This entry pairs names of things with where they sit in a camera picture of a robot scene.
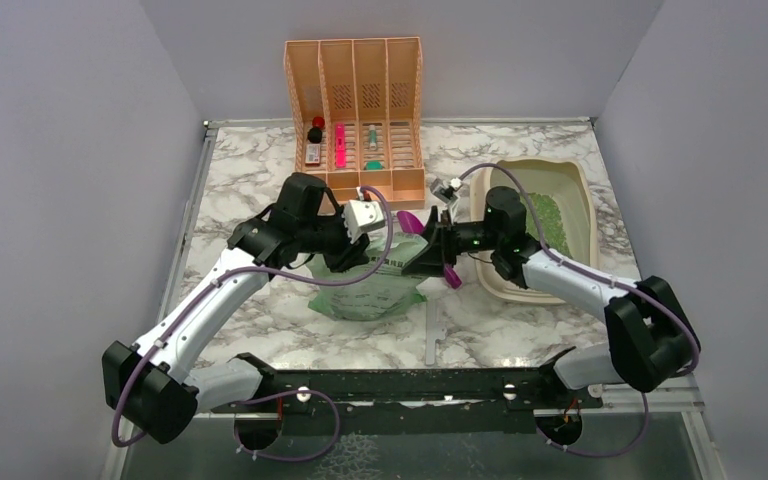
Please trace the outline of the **purple litter scoop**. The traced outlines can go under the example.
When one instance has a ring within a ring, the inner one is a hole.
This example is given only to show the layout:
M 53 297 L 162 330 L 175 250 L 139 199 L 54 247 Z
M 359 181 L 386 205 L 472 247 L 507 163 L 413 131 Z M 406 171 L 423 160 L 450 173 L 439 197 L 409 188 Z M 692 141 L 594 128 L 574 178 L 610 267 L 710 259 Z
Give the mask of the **purple litter scoop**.
M 407 234 L 421 234 L 424 230 L 424 224 L 409 211 L 398 211 L 396 214 L 401 230 Z M 455 272 L 454 267 L 445 265 L 443 269 L 446 283 L 452 289 L 458 289 L 462 285 L 461 278 Z

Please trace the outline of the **green litter bag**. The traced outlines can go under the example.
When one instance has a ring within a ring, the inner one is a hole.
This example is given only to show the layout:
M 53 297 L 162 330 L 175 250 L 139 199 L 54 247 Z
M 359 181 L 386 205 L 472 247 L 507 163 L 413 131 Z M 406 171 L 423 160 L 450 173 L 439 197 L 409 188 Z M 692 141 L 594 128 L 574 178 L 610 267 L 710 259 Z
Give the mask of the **green litter bag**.
M 366 280 L 343 287 L 323 287 L 308 308 L 335 320 L 376 321 L 405 314 L 426 301 L 418 286 L 424 276 L 404 275 L 406 262 L 420 253 L 427 241 L 416 234 L 397 232 L 384 264 Z

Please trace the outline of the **beige litter box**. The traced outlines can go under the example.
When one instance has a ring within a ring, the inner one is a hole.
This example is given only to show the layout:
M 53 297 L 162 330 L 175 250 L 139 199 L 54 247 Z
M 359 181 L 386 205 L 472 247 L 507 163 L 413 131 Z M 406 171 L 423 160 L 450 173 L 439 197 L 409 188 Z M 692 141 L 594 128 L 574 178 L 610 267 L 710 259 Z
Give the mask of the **beige litter box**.
M 522 157 L 501 160 L 529 194 L 549 246 L 579 263 L 599 268 L 598 229 L 585 170 L 575 161 Z M 482 252 L 475 261 L 480 285 L 492 296 L 529 305 L 561 305 L 549 294 L 523 290 L 503 280 Z

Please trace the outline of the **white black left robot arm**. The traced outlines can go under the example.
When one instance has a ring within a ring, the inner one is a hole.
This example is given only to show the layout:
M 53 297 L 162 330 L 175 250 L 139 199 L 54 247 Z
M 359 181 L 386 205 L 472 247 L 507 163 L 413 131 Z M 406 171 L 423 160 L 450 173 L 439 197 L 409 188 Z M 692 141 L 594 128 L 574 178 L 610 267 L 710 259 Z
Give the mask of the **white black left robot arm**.
M 355 199 L 335 204 L 331 215 L 319 212 L 324 199 L 336 200 L 323 180 L 291 174 L 273 203 L 234 228 L 214 266 L 181 304 L 133 343 L 115 341 L 105 350 L 104 391 L 114 411 L 116 447 L 145 436 L 168 443 L 195 415 L 226 404 L 242 402 L 254 411 L 270 405 L 275 386 L 252 361 L 235 357 L 207 368 L 195 362 L 231 316 L 274 278 L 316 284 L 290 271 L 298 255 L 320 255 L 331 269 L 344 271 L 367 262 L 369 232 L 384 228 L 385 243 L 392 243 L 391 209 L 376 188 L 358 187 Z

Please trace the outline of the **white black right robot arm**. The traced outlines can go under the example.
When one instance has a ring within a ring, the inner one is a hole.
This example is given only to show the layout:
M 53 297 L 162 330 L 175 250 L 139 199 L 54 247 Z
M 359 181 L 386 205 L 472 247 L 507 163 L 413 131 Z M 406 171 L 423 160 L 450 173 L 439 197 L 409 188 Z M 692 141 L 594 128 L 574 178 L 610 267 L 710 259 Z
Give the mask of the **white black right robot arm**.
M 503 280 L 550 294 L 603 322 L 606 342 L 562 352 L 542 366 L 537 393 L 552 407 L 594 384 L 625 383 L 648 393 L 697 361 L 698 339 L 666 281 L 610 279 L 544 249 L 527 232 L 526 219 L 519 193 L 506 186 L 489 190 L 480 221 L 455 223 L 433 211 L 421 233 L 425 248 L 402 272 L 441 277 L 459 255 L 487 251 Z

